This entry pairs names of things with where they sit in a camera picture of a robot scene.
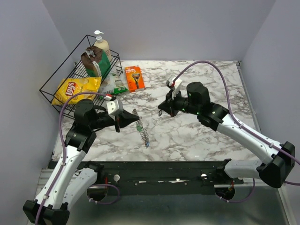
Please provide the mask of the key with green tag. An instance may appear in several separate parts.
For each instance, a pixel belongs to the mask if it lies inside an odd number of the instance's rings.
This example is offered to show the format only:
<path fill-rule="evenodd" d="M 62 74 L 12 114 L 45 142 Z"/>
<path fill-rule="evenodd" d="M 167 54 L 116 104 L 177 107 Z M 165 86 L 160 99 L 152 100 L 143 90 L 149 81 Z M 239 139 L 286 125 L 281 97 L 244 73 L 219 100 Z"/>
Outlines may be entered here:
<path fill-rule="evenodd" d="M 143 127 L 139 126 L 139 125 L 136 125 L 136 129 L 138 132 L 142 132 L 143 131 Z"/>

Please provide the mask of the round metal keyring disc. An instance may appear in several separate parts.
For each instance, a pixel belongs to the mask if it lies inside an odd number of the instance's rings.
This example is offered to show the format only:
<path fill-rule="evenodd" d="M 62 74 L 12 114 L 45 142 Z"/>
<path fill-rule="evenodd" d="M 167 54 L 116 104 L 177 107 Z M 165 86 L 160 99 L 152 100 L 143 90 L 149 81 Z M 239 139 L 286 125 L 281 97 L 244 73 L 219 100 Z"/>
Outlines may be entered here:
<path fill-rule="evenodd" d="M 149 135 L 147 133 L 147 130 L 143 126 L 143 123 L 141 121 L 142 118 L 138 115 L 136 109 L 133 109 L 132 113 L 133 113 L 133 115 L 136 115 L 139 118 L 139 120 L 135 122 L 136 129 L 139 132 L 145 147 L 148 148 L 150 146 Z"/>

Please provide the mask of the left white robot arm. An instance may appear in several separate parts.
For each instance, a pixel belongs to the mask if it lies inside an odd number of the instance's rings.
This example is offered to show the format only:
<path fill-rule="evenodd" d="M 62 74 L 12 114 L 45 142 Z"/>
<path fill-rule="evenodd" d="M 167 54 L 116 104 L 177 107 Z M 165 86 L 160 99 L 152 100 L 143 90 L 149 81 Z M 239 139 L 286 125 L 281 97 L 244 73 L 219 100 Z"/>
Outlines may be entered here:
<path fill-rule="evenodd" d="M 108 186 L 103 166 L 88 163 L 74 179 L 73 175 L 96 139 L 96 130 L 114 126 L 116 132 L 138 121 L 137 115 L 123 109 L 122 103 L 107 96 L 106 107 L 97 113 L 92 100 L 75 105 L 74 123 L 66 136 L 61 136 L 62 154 L 44 188 L 34 200 L 27 200 L 23 211 L 35 225 L 65 225 L 70 210 L 92 185 Z"/>

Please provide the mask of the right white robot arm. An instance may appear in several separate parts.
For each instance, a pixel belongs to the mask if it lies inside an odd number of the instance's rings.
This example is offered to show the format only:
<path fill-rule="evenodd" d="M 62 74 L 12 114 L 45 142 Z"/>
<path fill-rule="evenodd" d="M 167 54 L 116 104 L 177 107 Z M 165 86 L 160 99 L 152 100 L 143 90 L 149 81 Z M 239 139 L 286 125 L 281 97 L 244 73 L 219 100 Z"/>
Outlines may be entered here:
<path fill-rule="evenodd" d="M 216 171 L 218 182 L 225 184 L 232 178 L 261 179 L 273 188 L 280 188 L 295 166 L 295 146 L 290 142 L 280 143 L 242 123 L 229 110 L 210 100 L 209 90 L 201 82 L 187 85 L 187 97 L 183 97 L 176 83 L 166 94 L 159 110 L 174 117 L 178 112 L 197 116 L 198 121 L 218 131 L 257 156 L 257 160 L 229 160 Z"/>

